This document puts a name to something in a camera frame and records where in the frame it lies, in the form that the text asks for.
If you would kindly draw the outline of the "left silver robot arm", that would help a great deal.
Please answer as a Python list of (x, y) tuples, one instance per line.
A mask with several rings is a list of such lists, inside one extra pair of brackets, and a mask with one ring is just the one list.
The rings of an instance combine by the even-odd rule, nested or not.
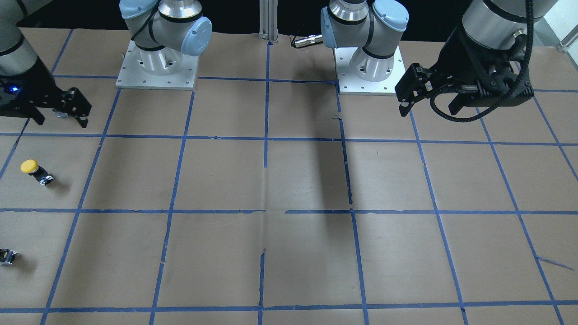
[(424, 22), (412, 22), (396, 0), (331, 0), (321, 10), (323, 41), (328, 48), (355, 48), (350, 63), (355, 76), (368, 82), (388, 77), (394, 52), (406, 30), (437, 27), (448, 32), (438, 59), (430, 68), (411, 64), (396, 83), (399, 113), (406, 116), (419, 101), (429, 99), (440, 117), (457, 123), (481, 119), (498, 107), (516, 107), (535, 95), (529, 64), (535, 24), (554, 0), (467, 0), (458, 8), (444, 1), (427, 5)]

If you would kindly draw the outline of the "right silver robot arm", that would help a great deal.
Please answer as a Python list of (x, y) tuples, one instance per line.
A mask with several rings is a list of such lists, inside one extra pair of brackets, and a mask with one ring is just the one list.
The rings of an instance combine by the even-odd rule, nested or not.
[[(86, 127), (92, 105), (76, 87), (62, 90), (17, 27), (47, 0), (3, 0), (0, 37), (0, 113), (45, 122), (40, 108), (74, 117)], [(193, 90), (198, 57), (211, 39), (211, 21), (197, 0), (122, 0), (131, 33), (117, 87)]]

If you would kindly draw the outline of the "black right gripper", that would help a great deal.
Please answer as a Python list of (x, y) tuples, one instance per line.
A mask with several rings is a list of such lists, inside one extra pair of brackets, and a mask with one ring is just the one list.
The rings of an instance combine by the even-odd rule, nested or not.
[(0, 115), (33, 119), (37, 125), (45, 123), (39, 108), (67, 111), (81, 128), (88, 126), (92, 105), (76, 87), (62, 90), (38, 58), (33, 66), (14, 76), (1, 76)]

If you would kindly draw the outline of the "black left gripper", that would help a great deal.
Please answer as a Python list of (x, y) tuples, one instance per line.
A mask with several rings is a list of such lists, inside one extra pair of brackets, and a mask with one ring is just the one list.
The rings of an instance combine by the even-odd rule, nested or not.
[(452, 116), (464, 107), (515, 107), (531, 99), (526, 47), (533, 38), (523, 32), (510, 36), (514, 43), (497, 50), (475, 42), (463, 27), (454, 29), (433, 66), (415, 62), (397, 83), (400, 116), (407, 117), (415, 103), (441, 94), (455, 94), (448, 105)]

